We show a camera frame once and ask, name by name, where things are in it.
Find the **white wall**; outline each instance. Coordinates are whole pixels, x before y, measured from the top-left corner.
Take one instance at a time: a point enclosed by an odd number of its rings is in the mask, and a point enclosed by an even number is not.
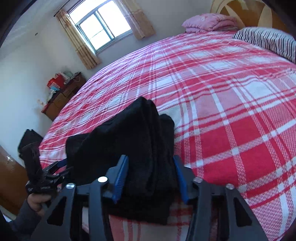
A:
[[[77,0],[70,1],[68,10]],[[86,70],[56,18],[51,17],[41,31],[44,49],[61,70],[81,71],[87,79],[119,58],[164,38],[183,33],[182,23],[195,15],[210,11],[212,0],[136,0],[156,30],[156,35],[137,40],[130,35],[99,54],[102,63]]]
[[[21,164],[17,147],[25,130],[44,136],[52,124],[37,100],[46,100],[56,68],[38,36],[0,60],[0,145]]]

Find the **silver bolt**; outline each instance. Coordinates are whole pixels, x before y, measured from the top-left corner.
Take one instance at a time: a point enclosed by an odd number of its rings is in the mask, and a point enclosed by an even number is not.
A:
[[[100,183],[105,183],[106,181],[108,181],[107,177],[99,177],[98,178],[98,182],[100,182]]]
[[[75,184],[74,183],[68,183],[67,185],[66,185],[66,188],[67,189],[72,189],[72,188],[74,188],[75,187]]]
[[[201,177],[196,177],[193,179],[196,183],[201,183],[203,179]]]
[[[233,189],[234,189],[234,185],[231,184],[231,183],[228,183],[228,184],[226,185],[226,188],[228,188],[229,190],[233,190]]]

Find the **person's hand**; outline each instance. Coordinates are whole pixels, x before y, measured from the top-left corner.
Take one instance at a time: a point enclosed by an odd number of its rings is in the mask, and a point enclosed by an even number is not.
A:
[[[51,199],[51,195],[48,194],[30,194],[27,198],[27,202],[32,210],[34,210],[39,216],[43,216],[45,211],[42,208],[42,203],[45,203]]]

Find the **red and white plaid blanket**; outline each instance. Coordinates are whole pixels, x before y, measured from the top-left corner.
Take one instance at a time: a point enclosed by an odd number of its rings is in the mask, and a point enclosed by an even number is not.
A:
[[[232,34],[177,35],[99,71],[53,122],[40,145],[42,167],[66,157],[69,136],[144,96],[174,120],[184,164],[210,183],[234,184],[268,239],[279,240],[296,217],[296,65]],[[167,226],[110,220],[115,241],[180,241],[190,218],[178,200]]]

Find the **ceiling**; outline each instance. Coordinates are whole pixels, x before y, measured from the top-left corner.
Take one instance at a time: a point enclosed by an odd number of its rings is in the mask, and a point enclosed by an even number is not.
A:
[[[37,0],[13,26],[0,48],[0,58],[33,38],[66,1]]]

